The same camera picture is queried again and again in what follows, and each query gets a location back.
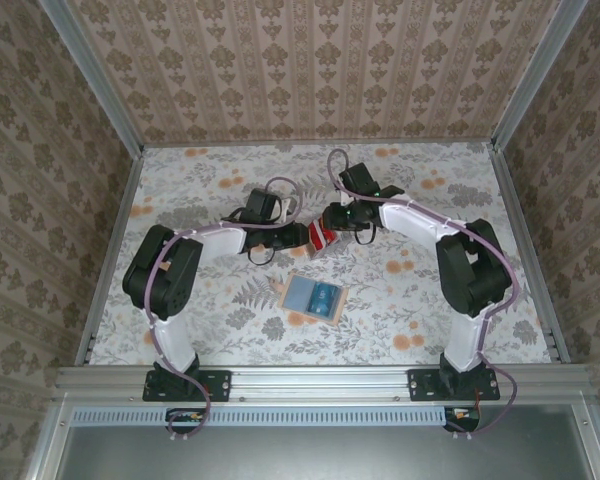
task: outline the floral tablecloth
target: floral tablecloth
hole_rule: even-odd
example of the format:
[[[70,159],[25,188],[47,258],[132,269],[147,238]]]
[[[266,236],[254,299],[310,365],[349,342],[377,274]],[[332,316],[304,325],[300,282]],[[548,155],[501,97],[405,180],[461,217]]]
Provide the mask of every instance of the floral tablecloth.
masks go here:
[[[518,302],[495,318],[486,341],[499,363],[549,362],[540,322],[517,253],[486,144],[337,145],[364,161],[381,186],[395,184],[450,217],[485,218],[495,228],[522,285]],[[147,229],[213,223],[243,206],[253,187],[276,175],[304,189],[309,221],[338,196],[326,158],[336,145],[155,148],[145,150],[134,205],[118,255],[91,364],[150,364],[155,356],[143,313],[122,292],[124,272]],[[283,183],[274,190],[291,193]],[[258,267],[246,255],[198,269],[194,292],[179,315],[204,365],[391,365],[438,362],[453,311],[438,282],[432,253],[399,234],[379,231],[310,261],[279,252]],[[349,287],[337,327],[277,307],[277,283],[290,271]]]

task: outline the table surface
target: table surface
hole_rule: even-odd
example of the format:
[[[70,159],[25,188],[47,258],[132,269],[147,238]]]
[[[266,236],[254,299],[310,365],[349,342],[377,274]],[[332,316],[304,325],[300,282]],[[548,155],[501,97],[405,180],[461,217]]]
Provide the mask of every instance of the table surface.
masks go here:
[[[252,188],[277,175],[300,182],[305,208],[299,220],[308,222],[338,200],[326,172],[327,155],[336,146],[353,163],[364,161],[381,186],[395,184],[452,218],[492,223],[522,294],[495,317],[485,353],[497,363],[549,362],[486,144],[403,143],[146,149],[90,363],[155,359],[147,320],[121,287],[149,227],[215,223],[243,206]],[[291,193],[284,183],[273,189]],[[337,327],[277,307],[272,284],[283,283],[291,271],[349,287]],[[453,315],[434,254],[397,233],[379,231],[372,245],[353,242],[320,260],[298,250],[278,252],[263,267],[246,255],[216,259],[198,269],[179,318],[204,365],[393,365],[438,363]]]

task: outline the floral wallpaper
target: floral wallpaper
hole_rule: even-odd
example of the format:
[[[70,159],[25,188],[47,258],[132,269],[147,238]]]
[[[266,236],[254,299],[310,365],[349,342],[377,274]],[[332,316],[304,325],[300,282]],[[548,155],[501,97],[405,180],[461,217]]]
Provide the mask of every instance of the floral wallpaper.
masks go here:
[[[70,0],[147,144],[487,138],[559,0]]]
[[[147,319],[122,291],[122,278],[147,230],[217,222],[276,175],[300,182],[300,221],[339,198],[326,172],[331,145],[149,148],[127,223],[90,363],[151,364]],[[484,143],[345,144],[380,185],[395,184],[453,218],[492,222],[522,285],[518,302],[498,316],[485,352],[494,362],[548,362],[549,354]],[[282,182],[272,188],[289,194]],[[361,234],[361,241],[369,233]],[[268,256],[255,252],[254,261]],[[440,290],[433,252],[395,232],[373,244],[340,246],[319,260],[302,249],[278,252],[265,266],[247,255],[201,265],[179,320],[205,365],[432,364],[449,339],[453,310]],[[349,288],[336,327],[278,308],[290,272]]]
[[[505,153],[571,355],[590,365],[600,400],[600,0]]]
[[[73,364],[130,159],[36,1],[0,1],[0,479]]]

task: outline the patterned wall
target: patterned wall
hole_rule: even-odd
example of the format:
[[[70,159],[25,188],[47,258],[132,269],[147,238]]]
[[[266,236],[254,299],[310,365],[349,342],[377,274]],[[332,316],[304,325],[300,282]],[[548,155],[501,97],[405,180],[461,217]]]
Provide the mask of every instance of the patterned wall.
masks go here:
[[[39,5],[0,0],[0,479],[73,363],[129,166]]]
[[[488,137],[558,0],[70,0],[144,142]]]
[[[575,361],[600,399],[600,0],[589,2],[506,156]]]

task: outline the purple cable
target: purple cable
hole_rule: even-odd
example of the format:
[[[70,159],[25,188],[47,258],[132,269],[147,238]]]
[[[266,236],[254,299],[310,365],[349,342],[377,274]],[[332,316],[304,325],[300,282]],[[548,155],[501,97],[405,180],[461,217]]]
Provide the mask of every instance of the purple cable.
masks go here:
[[[492,245],[490,242],[488,242],[481,236],[476,235],[475,233],[473,233],[471,230],[467,229],[463,225],[460,225],[459,223],[454,222],[449,217],[445,217],[443,215],[440,215],[439,213],[433,212],[433,211],[429,210],[428,208],[423,207],[422,205],[419,205],[418,203],[416,203],[413,200],[405,201],[405,200],[402,200],[399,198],[367,197],[365,195],[359,195],[355,192],[347,190],[344,187],[344,185],[342,185],[342,183],[337,179],[337,177],[335,176],[335,174],[333,173],[333,170],[331,168],[331,162],[333,161],[333,155],[336,153],[341,153],[344,156],[347,166],[349,165],[349,155],[347,155],[347,152],[345,152],[343,149],[336,148],[336,149],[332,150],[331,153],[329,153],[329,156],[327,157],[327,172],[329,173],[329,178],[331,179],[331,182],[338,190],[341,190],[344,193],[346,193],[347,195],[349,195],[350,197],[357,198],[359,200],[366,200],[369,202],[377,202],[377,203],[393,203],[393,204],[397,204],[397,205],[404,205],[405,207],[412,208],[415,211],[420,212],[423,215],[426,215],[427,217],[429,217],[437,222],[446,224],[446,225],[450,226],[451,228],[457,230],[458,232],[464,233],[471,240],[483,245],[487,250],[489,250],[500,261],[500,263],[502,263],[502,266],[505,268],[505,270],[509,274],[509,277],[511,278],[511,283],[512,283],[511,297],[509,297],[505,302],[495,305],[492,309],[490,309],[485,314],[484,322],[482,323],[482,328],[480,330],[480,337],[478,339],[478,356],[480,357],[480,360],[482,360],[485,363],[485,365],[487,365],[489,368],[493,369],[495,372],[506,377],[511,382],[511,388],[512,388],[511,397],[509,398],[509,401],[505,405],[504,409],[500,412],[500,414],[495,418],[495,420],[493,422],[491,422],[489,425],[487,425],[486,427],[483,427],[474,432],[471,432],[471,434],[473,435],[476,433],[484,433],[484,432],[489,431],[491,428],[493,428],[493,426],[496,423],[498,423],[500,420],[502,420],[502,418],[509,412],[509,410],[511,410],[511,408],[513,407],[513,403],[515,402],[515,399],[518,395],[518,384],[516,383],[515,379],[511,376],[511,374],[509,374],[508,372],[504,371],[503,369],[501,369],[499,367],[496,367],[491,362],[489,362],[489,360],[487,360],[487,358],[484,356],[484,352],[483,352],[485,339],[487,337],[487,330],[489,328],[490,318],[493,317],[496,313],[501,312],[502,310],[505,310],[506,308],[510,307],[516,301],[516,299],[518,298],[518,295],[520,294],[520,284],[518,283],[518,278],[516,277],[516,273],[513,269],[513,266],[511,265],[509,260],[507,260],[507,258],[504,256],[504,254],[502,254],[494,245]],[[457,425],[452,424],[452,426],[455,426],[456,428],[458,428],[462,431],[462,428],[458,427]]]
[[[270,224],[270,225],[258,225],[258,224],[249,224],[249,223],[233,223],[233,222],[219,222],[216,225],[206,225],[204,227],[200,227],[200,228],[194,228],[194,229],[189,229],[189,230],[183,230],[181,232],[176,233],[165,245],[164,247],[162,247],[162,250],[160,251],[160,253],[158,254],[158,257],[156,258],[156,261],[153,264],[153,267],[151,267],[151,272],[149,273],[149,278],[147,279],[147,287],[145,288],[144,291],[144,311],[147,315],[147,318],[149,319],[149,331],[151,332],[151,340],[153,341],[153,345],[156,349],[156,351],[158,352],[158,356],[160,357],[160,359],[162,360],[162,362],[164,363],[164,366],[167,367],[167,369],[169,371],[171,371],[171,373],[173,373],[174,375],[177,375],[178,377],[186,380],[187,382],[192,383],[199,391],[200,393],[202,393],[202,395],[204,396],[204,401],[205,401],[205,413],[202,416],[202,419],[200,420],[200,423],[189,433],[187,434],[178,434],[176,432],[173,431],[173,421],[175,418],[177,418],[177,416],[172,416],[169,419],[169,424],[167,425],[167,429],[169,430],[169,433],[171,433],[172,438],[176,438],[176,437],[181,437],[184,438],[185,440],[190,437],[193,436],[195,434],[197,434],[200,429],[204,426],[204,424],[207,422],[208,418],[209,418],[209,413],[211,412],[211,398],[209,397],[209,393],[207,393],[207,390],[200,384],[200,382],[198,382],[195,378],[190,377],[189,375],[186,375],[182,372],[180,372],[177,368],[175,368],[173,366],[173,364],[169,361],[169,359],[167,359],[167,357],[164,354],[164,350],[162,350],[162,347],[160,346],[160,342],[158,341],[158,337],[156,336],[156,332],[155,332],[155,324],[157,322],[156,318],[153,316],[153,313],[151,312],[151,290],[153,288],[153,283],[156,280],[156,276],[158,275],[158,270],[160,268],[160,265],[162,264],[164,257],[167,256],[167,253],[169,252],[169,250],[171,249],[171,247],[173,247],[173,245],[180,240],[183,237],[186,237],[187,235],[191,235],[193,233],[206,233],[206,232],[211,232],[214,230],[220,230],[222,228],[254,228],[254,227],[258,227],[261,229],[265,229],[265,230],[269,230],[269,229],[274,229],[274,228],[281,228],[284,227],[285,225],[289,225],[290,223],[294,222],[295,219],[298,217],[298,215],[300,214],[300,210],[302,210],[302,189],[300,188],[300,186],[294,182],[293,180],[286,178],[286,177],[273,177],[272,179],[270,179],[266,185],[265,185],[265,191],[269,189],[269,186],[275,182],[276,180],[282,180],[285,181],[287,183],[290,183],[296,190],[296,195],[298,195],[298,205],[296,207],[296,209],[294,210],[294,212],[287,218],[287,220],[283,223],[276,223],[276,224]]]

